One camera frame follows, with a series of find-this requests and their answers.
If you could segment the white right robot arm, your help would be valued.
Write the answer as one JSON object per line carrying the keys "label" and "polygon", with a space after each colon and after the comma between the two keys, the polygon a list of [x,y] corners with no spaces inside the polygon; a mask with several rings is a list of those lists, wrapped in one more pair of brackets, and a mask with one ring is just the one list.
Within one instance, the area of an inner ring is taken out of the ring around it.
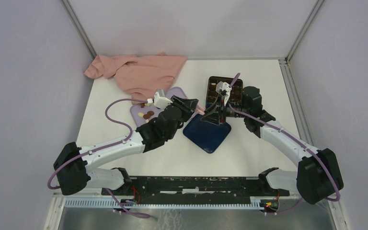
{"label": "white right robot arm", "polygon": [[243,118],[246,128],[258,138],[270,143],[297,167],[296,171],[272,168],[264,171],[258,181],[258,191],[271,195],[276,189],[297,192],[309,204],[323,199],[338,202],[344,182],[335,153],[314,147],[281,125],[263,109],[260,90],[253,86],[243,89],[227,83],[215,83],[208,92],[214,102],[201,117],[215,125],[222,125],[229,117]]}

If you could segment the dark blue chocolate box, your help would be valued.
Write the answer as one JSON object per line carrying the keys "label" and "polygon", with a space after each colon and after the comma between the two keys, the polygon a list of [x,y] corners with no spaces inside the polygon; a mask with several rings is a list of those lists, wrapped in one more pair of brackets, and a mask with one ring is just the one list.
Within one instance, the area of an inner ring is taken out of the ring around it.
{"label": "dark blue chocolate box", "polygon": [[[218,76],[211,76],[208,79],[208,89],[206,95],[206,104],[205,108],[208,108],[215,100],[217,99],[217,93],[215,91],[214,86],[211,86],[212,83],[218,83],[220,81],[227,82],[231,84],[233,78],[228,77],[218,77]],[[237,81],[232,86],[231,95],[229,98],[229,103],[232,105],[240,105],[242,102],[242,89],[243,89],[243,81],[241,79],[237,79]]]}

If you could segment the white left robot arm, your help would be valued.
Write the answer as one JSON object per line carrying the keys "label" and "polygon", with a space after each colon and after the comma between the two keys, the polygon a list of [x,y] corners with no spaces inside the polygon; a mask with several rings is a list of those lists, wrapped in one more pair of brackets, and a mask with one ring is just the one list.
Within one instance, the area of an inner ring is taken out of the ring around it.
{"label": "white left robot arm", "polygon": [[173,139],[196,112],[197,99],[172,96],[171,99],[155,96],[150,100],[161,109],[158,116],[137,127],[129,127],[129,133],[101,144],[79,147],[70,142],[63,147],[53,164],[49,189],[60,189],[62,195],[70,196],[85,188],[107,188],[119,195],[131,190],[128,174],[122,168],[103,169],[102,165],[130,155],[145,153]]}

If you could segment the pink handled metal tongs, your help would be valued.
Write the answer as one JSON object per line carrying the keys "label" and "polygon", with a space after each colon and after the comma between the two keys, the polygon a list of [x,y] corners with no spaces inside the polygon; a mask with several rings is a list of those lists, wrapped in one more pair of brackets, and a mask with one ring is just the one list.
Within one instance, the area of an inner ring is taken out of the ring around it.
{"label": "pink handled metal tongs", "polygon": [[196,109],[195,109],[195,112],[196,112],[197,114],[204,115],[204,114],[205,114],[205,108],[203,108],[203,107],[201,107],[201,106],[197,105],[197,106],[196,106]]}

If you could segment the lilac plastic tray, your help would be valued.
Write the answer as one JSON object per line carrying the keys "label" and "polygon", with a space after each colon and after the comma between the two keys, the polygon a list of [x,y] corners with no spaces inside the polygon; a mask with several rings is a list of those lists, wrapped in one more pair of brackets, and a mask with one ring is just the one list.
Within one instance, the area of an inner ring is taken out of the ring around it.
{"label": "lilac plastic tray", "polygon": [[[169,99],[171,99],[172,96],[177,96],[180,98],[186,99],[187,96],[184,93],[184,91],[180,87],[173,87],[169,89],[165,96]],[[155,107],[154,105],[144,105],[144,104],[136,104],[131,106],[130,113],[132,115],[132,118],[136,124],[136,126],[141,126],[143,124],[146,124],[151,119],[156,118],[160,112],[162,112],[162,109],[159,109]]]}

